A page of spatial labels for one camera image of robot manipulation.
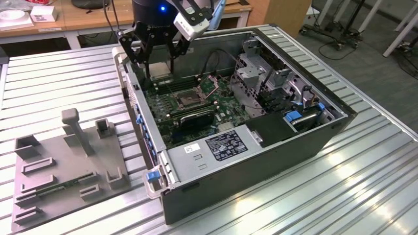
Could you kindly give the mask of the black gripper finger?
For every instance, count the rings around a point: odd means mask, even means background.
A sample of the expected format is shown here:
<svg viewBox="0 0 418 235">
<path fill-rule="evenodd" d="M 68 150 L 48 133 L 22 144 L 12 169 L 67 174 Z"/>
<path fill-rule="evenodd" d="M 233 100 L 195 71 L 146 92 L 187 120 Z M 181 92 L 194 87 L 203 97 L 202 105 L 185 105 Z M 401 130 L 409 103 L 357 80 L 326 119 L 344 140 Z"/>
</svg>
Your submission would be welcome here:
<svg viewBox="0 0 418 235">
<path fill-rule="evenodd" d="M 150 85 L 150 55 L 154 47 L 154 31 L 150 28 L 119 30 L 118 39 L 130 61 L 145 67 L 145 78 L 141 84 Z"/>
<path fill-rule="evenodd" d="M 166 45 L 170 52 L 170 71 L 171 73 L 175 73 L 175 59 L 179 58 L 182 55 L 186 55 L 187 49 L 190 47 L 190 41 L 187 39 L 181 39 L 174 45 L 174 41 L 171 39 L 167 39 Z"/>
</svg>

